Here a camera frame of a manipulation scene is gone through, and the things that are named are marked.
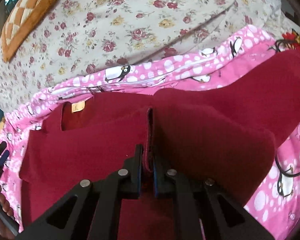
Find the floral cream bedsheet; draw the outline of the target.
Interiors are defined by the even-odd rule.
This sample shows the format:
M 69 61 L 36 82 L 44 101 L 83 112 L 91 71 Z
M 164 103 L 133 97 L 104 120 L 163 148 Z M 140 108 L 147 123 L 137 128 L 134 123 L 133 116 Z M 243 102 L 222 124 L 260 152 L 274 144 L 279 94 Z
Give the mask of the floral cream bedsheet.
M 0 109 L 70 78 L 215 46 L 252 24 L 275 38 L 300 26 L 281 0 L 56 0 L 4 60 Z

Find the red yellow patterned cloth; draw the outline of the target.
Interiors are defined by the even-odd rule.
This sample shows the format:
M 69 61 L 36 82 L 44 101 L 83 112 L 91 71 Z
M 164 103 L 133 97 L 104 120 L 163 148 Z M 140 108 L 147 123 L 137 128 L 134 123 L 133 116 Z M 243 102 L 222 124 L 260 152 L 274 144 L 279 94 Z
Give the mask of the red yellow patterned cloth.
M 300 34 L 292 29 L 290 32 L 282 34 L 283 44 L 289 49 L 300 49 Z

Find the red knit garment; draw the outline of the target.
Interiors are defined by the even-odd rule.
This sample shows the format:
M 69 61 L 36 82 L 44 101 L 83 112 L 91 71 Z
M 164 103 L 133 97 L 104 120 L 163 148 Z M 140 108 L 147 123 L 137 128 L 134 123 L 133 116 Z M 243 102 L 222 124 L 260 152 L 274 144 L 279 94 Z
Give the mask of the red knit garment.
M 119 239 L 174 239 L 172 202 L 152 194 L 154 156 L 191 178 L 214 179 L 246 204 L 299 122 L 298 50 L 277 53 L 219 89 L 97 93 L 77 113 L 66 102 L 29 133 L 19 173 L 23 226 L 81 180 L 121 168 L 140 144 L 145 192 L 123 202 Z

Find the orange checkered cushion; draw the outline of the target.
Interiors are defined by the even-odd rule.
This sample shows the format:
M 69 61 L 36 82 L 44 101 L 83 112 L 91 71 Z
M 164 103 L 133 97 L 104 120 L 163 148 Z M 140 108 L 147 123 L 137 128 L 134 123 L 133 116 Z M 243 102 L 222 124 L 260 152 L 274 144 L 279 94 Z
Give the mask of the orange checkered cushion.
M 56 0 L 19 0 L 1 32 L 2 59 L 11 60 L 17 49 Z

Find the pink penguin blanket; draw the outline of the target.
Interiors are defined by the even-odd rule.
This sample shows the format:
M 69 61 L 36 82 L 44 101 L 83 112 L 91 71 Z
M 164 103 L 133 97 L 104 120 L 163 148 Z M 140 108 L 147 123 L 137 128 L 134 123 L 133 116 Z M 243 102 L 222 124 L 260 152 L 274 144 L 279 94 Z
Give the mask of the pink penguin blanket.
M 26 194 L 19 177 L 29 133 L 40 129 L 51 111 L 64 102 L 86 103 L 94 92 L 152 95 L 163 88 L 201 91 L 225 87 L 274 55 L 274 40 L 263 29 L 247 25 L 215 48 L 174 55 L 132 66 L 117 66 L 78 76 L 34 94 L 31 101 L 7 113 L 0 140 L 11 156 L 1 179 L 21 229 L 32 221 L 30 207 L 21 202 Z M 288 178 L 272 166 L 260 188 L 246 205 L 276 239 L 284 239 L 300 222 L 300 176 Z

